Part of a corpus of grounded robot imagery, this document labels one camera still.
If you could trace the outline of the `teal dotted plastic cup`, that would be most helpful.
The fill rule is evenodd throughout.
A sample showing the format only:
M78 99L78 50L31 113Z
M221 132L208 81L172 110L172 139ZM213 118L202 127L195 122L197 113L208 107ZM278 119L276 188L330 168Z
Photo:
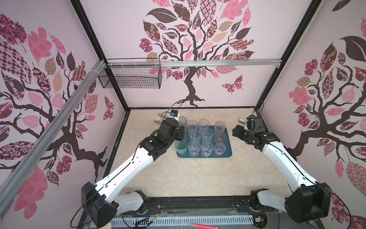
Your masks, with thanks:
M176 140L174 146L178 155L184 155L187 153L188 144L186 140L184 139L182 141Z

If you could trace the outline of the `tall frosted blue cup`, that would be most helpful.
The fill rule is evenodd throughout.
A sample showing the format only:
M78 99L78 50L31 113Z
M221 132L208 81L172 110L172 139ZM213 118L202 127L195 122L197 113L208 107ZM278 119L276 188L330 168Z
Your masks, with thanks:
M180 126L187 127L187 119L184 116L180 116L178 122Z

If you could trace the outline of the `frosted white plastic cup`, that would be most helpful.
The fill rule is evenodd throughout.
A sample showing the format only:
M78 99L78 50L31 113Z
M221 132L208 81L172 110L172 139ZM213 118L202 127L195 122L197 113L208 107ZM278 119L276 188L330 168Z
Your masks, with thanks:
M214 134L219 135L224 132L226 125L223 122L216 122L214 125Z

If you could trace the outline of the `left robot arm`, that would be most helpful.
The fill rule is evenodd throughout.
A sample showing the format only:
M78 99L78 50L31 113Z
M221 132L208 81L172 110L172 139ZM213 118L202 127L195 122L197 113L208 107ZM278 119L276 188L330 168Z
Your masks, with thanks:
M160 127L138 144L135 152L115 171L95 184L87 182L81 189L82 207L91 221L100 229L118 215L138 211L147 197L137 190L119 196L122 189L145 167L163 155L176 140L184 139L184 127L178 118L167 118Z

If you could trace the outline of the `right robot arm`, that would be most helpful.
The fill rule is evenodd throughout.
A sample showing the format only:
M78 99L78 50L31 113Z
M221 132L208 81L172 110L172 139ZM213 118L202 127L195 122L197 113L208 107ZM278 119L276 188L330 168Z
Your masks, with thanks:
M263 118L251 115L239 118L239 125L232 135L253 145L263 152L276 165L291 189L291 195L285 196L256 189L251 191L249 205L253 210L263 206L285 211L296 223L321 219L329 214L332 190L326 183L319 183L309 175L288 153L280 139L267 132Z

